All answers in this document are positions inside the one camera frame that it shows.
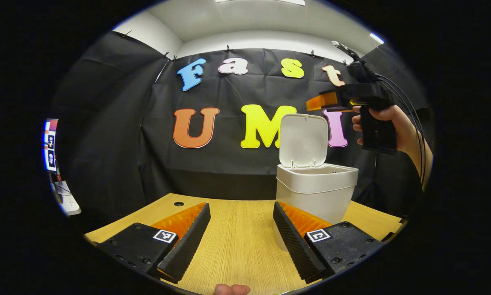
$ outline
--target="wooden table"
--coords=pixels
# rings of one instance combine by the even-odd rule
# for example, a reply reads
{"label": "wooden table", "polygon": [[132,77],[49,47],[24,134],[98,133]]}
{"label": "wooden table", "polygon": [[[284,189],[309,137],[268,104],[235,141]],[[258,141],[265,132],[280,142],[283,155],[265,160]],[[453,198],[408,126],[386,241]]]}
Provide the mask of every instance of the wooden table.
{"label": "wooden table", "polygon": [[[184,205],[175,206],[175,202]],[[251,287],[251,295],[273,295],[309,285],[298,276],[289,253],[280,250],[275,242],[275,200],[216,200],[168,194],[86,237],[101,243],[134,222],[151,225],[202,202],[209,203],[211,221],[176,286],[211,295],[216,284],[245,284]],[[400,220],[353,201],[343,218],[378,240],[396,233]]]}

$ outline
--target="monitor screen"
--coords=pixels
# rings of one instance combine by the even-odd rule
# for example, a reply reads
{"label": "monitor screen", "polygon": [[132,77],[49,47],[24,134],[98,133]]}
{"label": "monitor screen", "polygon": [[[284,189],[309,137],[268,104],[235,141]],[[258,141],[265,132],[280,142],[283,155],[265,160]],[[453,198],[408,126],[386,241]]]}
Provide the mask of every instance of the monitor screen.
{"label": "monitor screen", "polygon": [[58,119],[47,119],[45,121],[45,130],[43,134],[43,155],[45,158],[45,167],[50,173],[57,174],[56,170],[56,125]]}

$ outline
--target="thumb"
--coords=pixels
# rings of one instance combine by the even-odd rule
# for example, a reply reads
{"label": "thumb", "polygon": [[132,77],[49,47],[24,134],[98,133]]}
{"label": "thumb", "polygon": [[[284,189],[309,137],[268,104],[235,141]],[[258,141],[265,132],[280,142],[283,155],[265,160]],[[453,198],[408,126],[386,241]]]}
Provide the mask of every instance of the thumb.
{"label": "thumb", "polygon": [[394,105],[387,109],[377,111],[374,109],[369,109],[369,113],[373,118],[380,121],[392,121],[395,128],[401,129],[403,127],[408,127],[411,124],[410,119],[406,114],[399,108],[399,106]]}
{"label": "thumb", "polygon": [[226,284],[217,284],[213,295],[234,295],[234,291]]}
{"label": "thumb", "polygon": [[397,116],[397,114],[398,114],[396,108],[398,108],[398,106],[391,106],[387,109],[383,109],[380,111],[369,108],[369,113],[373,116],[373,118],[375,118],[377,120],[390,121],[390,120],[393,120],[393,118],[395,116]]}

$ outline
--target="black cable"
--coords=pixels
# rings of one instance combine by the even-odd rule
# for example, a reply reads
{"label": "black cable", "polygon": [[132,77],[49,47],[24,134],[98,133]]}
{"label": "black cable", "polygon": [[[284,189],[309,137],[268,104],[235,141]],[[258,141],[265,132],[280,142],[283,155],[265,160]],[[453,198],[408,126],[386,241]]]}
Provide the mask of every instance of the black cable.
{"label": "black cable", "polygon": [[[404,100],[401,98],[401,96],[397,92],[395,92],[394,89],[392,89],[393,87],[391,86],[390,83],[386,82],[385,80],[380,80],[380,79],[379,79],[379,81],[382,82],[383,86],[386,89],[388,89],[388,91],[390,91],[393,95],[395,95],[397,97],[397,99],[408,109],[408,112],[412,113],[412,111],[410,110],[410,108],[408,107],[408,105],[404,102]],[[412,118],[412,123],[414,125],[415,130],[418,131],[418,129],[419,129],[418,127],[419,126],[421,127],[420,121],[417,121],[416,118],[413,117]],[[423,144],[424,144],[424,138],[423,138],[423,136],[422,136],[422,138],[420,138],[418,136],[418,132],[416,134],[416,138],[417,138],[417,142],[418,142],[418,148],[420,150],[420,179],[421,179],[421,185],[423,185],[423,177],[422,176],[425,173],[425,171],[424,171],[425,170],[425,164],[423,166],[422,163],[425,162],[425,155],[422,154],[422,147],[423,147]]]}
{"label": "black cable", "polygon": [[416,113],[416,111],[415,111],[415,107],[413,106],[413,103],[411,103],[411,101],[410,101],[409,97],[408,97],[408,96],[407,96],[407,95],[404,93],[404,91],[402,91],[402,89],[400,89],[400,87],[399,87],[397,84],[395,84],[395,82],[393,82],[393,81],[391,81],[391,79],[389,79],[389,78],[387,78],[387,77],[384,77],[384,76],[382,76],[382,75],[379,75],[379,74],[377,74],[377,73],[376,73],[375,75],[376,75],[377,77],[379,77],[379,78],[386,79],[388,82],[390,82],[391,84],[393,84],[393,85],[394,85],[394,86],[395,86],[395,87],[396,87],[398,90],[400,90],[400,91],[402,92],[402,94],[405,96],[405,98],[408,100],[408,102],[410,103],[411,108],[413,108],[413,109],[414,109],[414,115],[415,115],[415,117],[416,117],[416,119],[417,119],[417,121],[418,121],[418,125],[419,125],[419,127],[420,127],[420,134],[421,134],[421,136],[422,136],[422,146],[423,146],[423,149],[421,149],[421,151],[420,151],[421,156],[422,156],[422,151],[424,151],[424,162],[423,162],[423,163],[424,163],[424,171],[423,171],[423,173],[421,174],[421,180],[420,180],[421,184],[422,184],[422,185],[424,185],[424,180],[425,180],[425,179],[424,179],[424,174],[425,174],[425,170],[426,170],[426,148],[425,148],[425,146],[424,146],[424,130],[422,129],[422,124],[421,124],[421,122],[420,122],[420,119],[418,118],[418,114],[417,114],[417,113]]}
{"label": "black cable", "polygon": [[59,188],[61,188],[61,189],[63,189],[64,191],[67,191],[67,192],[69,192],[69,191],[68,191],[67,189],[65,189],[65,188],[63,188],[62,186],[60,186],[60,185],[57,185],[57,184],[55,184],[55,185],[56,185],[57,187],[59,187]]}

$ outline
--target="white trash can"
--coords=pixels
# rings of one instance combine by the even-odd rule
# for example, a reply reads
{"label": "white trash can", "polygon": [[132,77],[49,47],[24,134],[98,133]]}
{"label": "white trash can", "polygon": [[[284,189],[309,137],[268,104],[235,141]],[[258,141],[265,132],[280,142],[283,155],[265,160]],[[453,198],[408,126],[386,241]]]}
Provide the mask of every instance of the white trash can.
{"label": "white trash can", "polygon": [[[358,169],[324,164],[328,125],[321,116],[286,114],[280,125],[277,201],[339,223],[357,184]],[[287,251],[273,222],[277,244]]]}

